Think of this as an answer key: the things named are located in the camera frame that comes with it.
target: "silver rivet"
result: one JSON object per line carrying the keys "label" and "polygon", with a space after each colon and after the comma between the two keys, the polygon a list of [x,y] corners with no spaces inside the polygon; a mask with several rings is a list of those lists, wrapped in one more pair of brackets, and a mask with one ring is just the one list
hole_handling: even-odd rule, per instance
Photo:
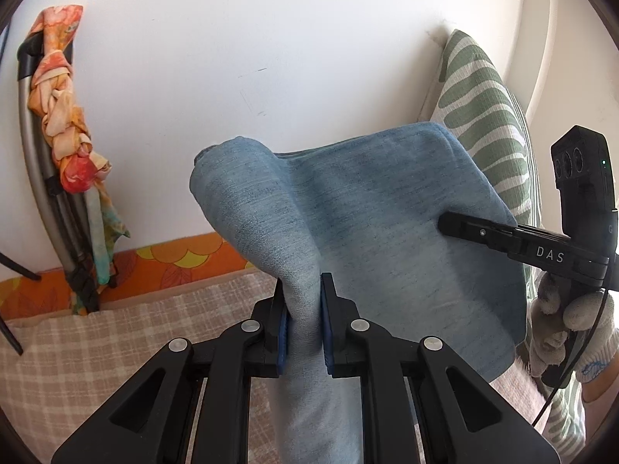
{"label": "silver rivet", "polygon": [[355,331],[368,331],[369,323],[365,319],[355,319],[351,323],[351,328]]}
{"label": "silver rivet", "polygon": [[260,323],[258,321],[254,321],[253,319],[247,319],[241,325],[241,330],[247,331],[251,333],[252,331],[258,331],[260,329]]}
{"label": "silver rivet", "polygon": [[179,353],[187,349],[187,341],[184,338],[175,338],[168,344],[169,350]]}
{"label": "silver rivet", "polygon": [[435,336],[429,336],[423,341],[423,345],[431,351],[440,351],[443,348],[443,341]]}

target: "folded blue cloth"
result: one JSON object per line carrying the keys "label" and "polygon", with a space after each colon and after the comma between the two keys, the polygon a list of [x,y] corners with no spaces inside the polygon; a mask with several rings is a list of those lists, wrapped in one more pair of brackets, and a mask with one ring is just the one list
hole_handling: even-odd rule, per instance
{"label": "folded blue cloth", "polygon": [[321,271],[362,317],[405,339],[441,337],[488,381],[514,361],[522,265],[436,222],[446,210],[515,220],[442,126],[279,155],[236,138],[196,157],[190,189],[215,230],[284,283],[289,357],[269,394],[285,464],[362,462],[359,381],[333,380],[324,364]]}

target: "gloved hand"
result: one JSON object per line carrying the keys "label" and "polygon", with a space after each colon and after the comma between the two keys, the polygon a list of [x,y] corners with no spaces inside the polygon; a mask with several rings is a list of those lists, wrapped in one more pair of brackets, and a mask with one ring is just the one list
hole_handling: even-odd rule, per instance
{"label": "gloved hand", "polygon": [[[559,290],[564,280],[544,274],[537,290],[537,298],[530,307],[532,340],[529,351],[531,375],[541,376],[551,364],[565,359],[564,343],[568,331],[590,330],[602,302],[603,291],[578,297],[570,303],[563,315],[559,312]],[[615,356],[619,347],[619,330],[615,328],[614,302],[609,295],[597,329],[575,366],[576,379],[586,383],[595,379]]]}

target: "white wall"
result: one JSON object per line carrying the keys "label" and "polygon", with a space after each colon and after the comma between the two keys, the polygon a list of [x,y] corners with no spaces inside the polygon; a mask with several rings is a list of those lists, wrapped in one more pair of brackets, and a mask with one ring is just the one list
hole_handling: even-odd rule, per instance
{"label": "white wall", "polygon": [[619,175],[619,51],[587,0],[558,0],[557,10],[552,58],[530,132],[542,188],[542,221],[560,232],[552,143],[574,125],[601,132]]}
{"label": "white wall", "polygon": [[416,120],[455,27],[504,74],[521,11],[521,0],[25,0],[0,73],[0,251],[35,270],[59,263],[23,163],[14,57],[39,10],[65,3],[85,6],[75,84],[132,232],[119,249],[210,229],[188,190],[207,145],[245,135],[289,151]]}

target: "orange floral border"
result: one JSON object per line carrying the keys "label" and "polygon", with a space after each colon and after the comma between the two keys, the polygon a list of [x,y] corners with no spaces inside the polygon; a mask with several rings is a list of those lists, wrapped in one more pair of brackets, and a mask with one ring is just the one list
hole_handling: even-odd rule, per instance
{"label": "orange floral border", "polygon": [[[215,232],[123,251],[114,256],[114,261],[118,284],[116,288],[103,290],[101,302],[173,288],[248,266],[248,262]],[[44,272],[41,276],[39,282],[24,277],[0,282],[3,319],[72,308],[71,290],[62,269]]]}

